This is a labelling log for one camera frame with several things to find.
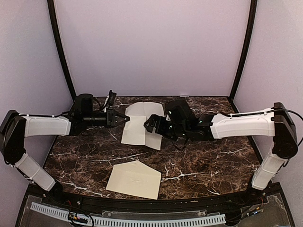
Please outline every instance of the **black frame pole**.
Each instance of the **black frame pole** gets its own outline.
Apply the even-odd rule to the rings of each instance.
[[[249,14],[249,17],[248,17],[248,22],[247,22],[247,28],[246,28],[246,34],[245,34],[245,38],[244,38],[242,53],[241,53],[237,73],[236,73],[236,76],[235,76],[235,80],[234,80],[233,85],[232,85],[232,91],[229,95],[229,98],[230,98],[231,101],[233,101],[235,96],[236,96],[237,89],[239,87],[239,83],[240,83],[241,76],[242,76],[242,73],[243,73],[243,69],[244,69],[248,49],[249,49],[249,46],[250,46],[250,39],[251,39],[252,29],[254,27],[255,15],[256,15],[256,10],[257,10],[257,1],[258,0],[251,0],[251,2],[250,2],[250,14]]]
[[[61,66],[63,69],[64,77],[65,77],[68,89],[70,91],[71,97],[73,100],[75,100],[77,95],[76,95],[75,87],[71,80],[70,72],[67,67],[67,62],[66,62],[66,58],[65,58],[61,38],[60,38],[59,27],[58,27],[56,11],[55,11],[55,5],[54,5],[53,0],[47,0],[47,5],[48,5],[49,16],[50,16],[51,24],[52,24],[52,28],[53,28],[53,36],[54,36],[54,39],[56,42],[57,51],[58,51],[59,59],[60,59]]]

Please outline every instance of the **black wire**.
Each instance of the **black wire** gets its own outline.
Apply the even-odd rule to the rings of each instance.
[[[257,205],[257,204],[251,205],[249,208],[245,209],[241,214],[239,214],[239,215],[237,215],[237,216],[235,216],[235,217],[233,217],[233,218],[231,218],[231,219],[229,219],[229,220],[226,220],[226,221],[231,221],[231,220],[234,220],[235,218],[237,218],[237,217],[239,217],[239,216],[242,216],[244,213],[246,213],[248,210],[250,210],[252,207],[254,207],[254,206],[256,206],[256,205]]]
[[[55,199],[53,199],[51,196],[48,196],[47,198],[49,198],[50,200],[52,200],[53,202],[61,205],[61,206],[65,206],[65,207],[69,207],[71,209],[76,209],[76,210],[79,210],[81,211],[86,217],[89,217],[91,219],[91,226],[94,227],[95,226],[95,222],[94,222],[94,219],[92,218],[92,216],[90,214],[88,214],[85,210],[82,210],[78,207],[73,207],[73,206],[70,206],[70,205],[66,205],[66,204],[63,204],[63,203],[60,203],[60,202],[57,202]]]
[[[239,217],[239,216],[242,216],[243,214],[245,214],[245,213],[246,213],[247,211],[249,211],[253,206],[255,206],[255,205],[252,205],[251,207],[245,209],[241,214],[239,214],[239,215],[237,215],[237,216],[235,216],[235,217],[233,217],[233,218],[231,218],[231,219],[228,219],[228,220],[226,220],[226,221],[231,221],[231,222],[241,221],[242,219],[246,218],[247,216],[244,216],[244,217],[241,218],[240,220],[234,220],[234,219],[237,218],[237,217]]]
[[[288,165],[288,163],[289,163],[289,160],[290,160],[290,158],[287,160],[287,162],[286,163],[284,163],[282,166],[283,167],[286,167],[287,165]]]
[[[290,112],[290,113],[292,113],[292,114],[295,114],[295,115],[297,115],[297,116],[302,120],[302,122],[303,122],[303,117],[302,117],[300,114],[298,114],[297,112],[293,111],[293,110],[287,110],[287,109],[277,110],[277,109],[276,109],[276,110],[267,111],[267,113],[278,112],[278,111]],[[299,141],[298,146],[300,146],[302,142],[303,142],[303,137],[302,137],[302,139]]]
[[[41,114],[19,114],[18,116],[29,116],[29,117],[60,117],[60,116],[63,116],[65,114],[68,114],[69,111],[65,111],[65,112],[62,112],[61,114],[59,115],[41,115]]]

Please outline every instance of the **cable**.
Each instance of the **cable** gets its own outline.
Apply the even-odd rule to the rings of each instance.
[[[261,201],[262,201],[262,204],[261,204],[261,207],[263,206],[263,204],[264,204],[264,200],[263,200],[263,198],[262,197],[259,197],[259,199],[261,199]],[[236,219],[237,217],[239,217],[239,216],[242,216],[245,212],[247,212],[248,210],[250,210],[252,207],[254,207],[255,205],[251,205],[249,208],[247,208],[247,209],[245,209],[241,214],[239,214],[239,215],[237,215],[237,216],[235,216],[235,217],[233,217],[233,218],[231,218],[231,219],[228,219],[228,220],[226,220],[226,221],[232,221],[232,222],[236,222],[236,221],[240,221],[240,220],[242,220],[242,219],[240,219],[240,220],[234,220],[234,219]]]
[[[303,122],[303,117],[302,117],[300,114],[298,114],[297,112],[293,111],[293,110],[287,110],[287,109],[277,110],[277,109],[276,109],[276,110],[267,111],[267,113],[278,112],[278,111],[290,112],[290,113],[292,113],[292,114],[295,114],[295,115],[297,115],[297,116],[302,120],[302,122]],[[298,146],[300,146],[302,142],[303,142],[303,137],[302,137],[302,139],[299,141]]]
[[[47,197],[49,198],[50,200],[52,200],[53,202],[61,205],[61,206],[65,206],[65,207],[69,207],[71,209],[76,209],[76,210],[79,210],[81,211],[86,217],[89,217],[91,219],[91,226],[94,227],[95,226],[95,222],[94,222],[94,219],[92,218],[92,216],[90,214],[88,214],[86,211],[78,208],[78,207],[74,207],[74,206],[71,206],[71,205],[66,205],[66,204],[63,204],[63,203],[60,203],[60,202],[57,202],[55,199],[53,199],[50,195]]]

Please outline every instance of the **white cable tray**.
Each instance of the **white cable tray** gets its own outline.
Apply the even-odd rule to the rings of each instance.
[[[69,211],[67,209],[51,207],[46,204],[32,202],[31,210],[45,214],[62,221],[67,219]],[[224,224],[225,214],[214,215],[202,218],[180,219],[180,220],[123,220],[113,218],[102,218],[91,215],[94,219],[95,227],[206,227]],[[88,220],[86,226],[92,226],[91,219],[85,215],[78,214],[78,217]]]

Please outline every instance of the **black joint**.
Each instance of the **black joint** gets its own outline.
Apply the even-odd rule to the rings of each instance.
[[[285,111],[282,103],[275,103],[274,122],[275,136],[273,154],[277,154],[280,158],[289,159],[298,152],[297,135],[293,120]]]
[[[26,119],[21,116],[14,117],[7,125],[5,141],[1,148],[7,164],[14,165],[26,152],[24,149],[25,125]]]

